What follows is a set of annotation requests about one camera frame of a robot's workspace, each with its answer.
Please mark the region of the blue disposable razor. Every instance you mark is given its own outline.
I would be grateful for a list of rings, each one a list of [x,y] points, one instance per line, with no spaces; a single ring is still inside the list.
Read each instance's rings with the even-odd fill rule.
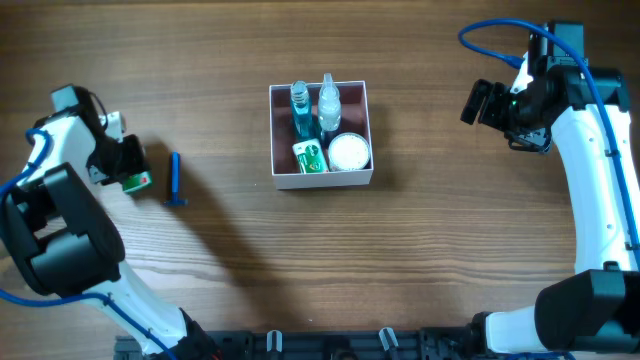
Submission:
[[[167,199],[165,206],[186,206],[188,200],[181,197],[181,155],[172,152],[170,155],[170,172]]]

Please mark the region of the cotton buds round container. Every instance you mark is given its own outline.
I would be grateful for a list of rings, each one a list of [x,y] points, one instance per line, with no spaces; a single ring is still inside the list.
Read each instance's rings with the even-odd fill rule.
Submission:
[[[362,170],[371,159],[368,142],[359,134],[345,132],[336,136],[328,148],[333,172]]]

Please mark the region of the teal liquid bottle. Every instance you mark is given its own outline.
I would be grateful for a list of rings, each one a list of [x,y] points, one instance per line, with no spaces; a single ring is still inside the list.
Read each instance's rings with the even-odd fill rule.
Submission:
[[[312,99],[304,81],[298,80],[290,86],[290,106],[297,141],[320,139],[318,124],[312,113]]]

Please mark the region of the clear purple soap bottle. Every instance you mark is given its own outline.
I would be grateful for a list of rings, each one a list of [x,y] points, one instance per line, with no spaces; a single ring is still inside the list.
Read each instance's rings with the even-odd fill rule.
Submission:
[[[325,73],[318,99],[318,120],[325,132],[337,131],[341,123],[340,92],[331,73]]]

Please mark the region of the green white small carton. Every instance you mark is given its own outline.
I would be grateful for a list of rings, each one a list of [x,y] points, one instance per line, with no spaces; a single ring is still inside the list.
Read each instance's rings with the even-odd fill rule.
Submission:
[[[327,173],[329,167],[318,139],[309,139],[292,146],[302,174]]]

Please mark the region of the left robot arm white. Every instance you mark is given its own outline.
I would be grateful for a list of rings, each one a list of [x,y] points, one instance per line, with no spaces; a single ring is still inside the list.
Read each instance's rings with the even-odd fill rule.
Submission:
[[[150,359],[218,359],[220,350],[185,310],[158,297],[125,260],[116,226],[95,198],[98,185],[143,173],[144,152],[117,113],[92,100],[56,106],[25,137],[32,153],[1,187],[1,239],[43,308],[82,303],[132,336]]]

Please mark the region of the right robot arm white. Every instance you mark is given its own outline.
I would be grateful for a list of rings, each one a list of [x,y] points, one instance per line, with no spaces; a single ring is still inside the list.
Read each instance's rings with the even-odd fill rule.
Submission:
[[[505,134],[512,148],[555,146],[570,193],[575,273],[518,310],[485,312],[460,331],[464,358],[639,351],[639,184],[630,101],[616,69],[522,69],[513,85],[479,79],[461,119]]]

